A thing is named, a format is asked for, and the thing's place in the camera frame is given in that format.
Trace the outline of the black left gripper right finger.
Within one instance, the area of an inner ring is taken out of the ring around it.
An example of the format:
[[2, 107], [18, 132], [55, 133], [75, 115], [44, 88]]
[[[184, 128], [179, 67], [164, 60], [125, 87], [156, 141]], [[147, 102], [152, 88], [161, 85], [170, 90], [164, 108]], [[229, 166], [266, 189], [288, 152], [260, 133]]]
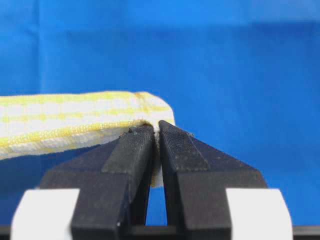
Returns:
[[188, 240], [229, 240], [226, 188], [267, 188], [256, 168], [159, 122], [160, 160], [169, 225]]

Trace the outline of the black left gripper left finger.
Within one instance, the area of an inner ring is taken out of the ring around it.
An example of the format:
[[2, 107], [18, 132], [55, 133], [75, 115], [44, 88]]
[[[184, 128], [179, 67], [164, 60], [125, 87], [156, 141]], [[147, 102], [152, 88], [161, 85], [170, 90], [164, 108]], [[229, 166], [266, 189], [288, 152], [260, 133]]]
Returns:
[[79, 189], [73, 239], [116, 240], [121, 225], [146, 222], [153, 160], [153, 127], [132, 127], [119, 139], [48, 170], [39, 188]]

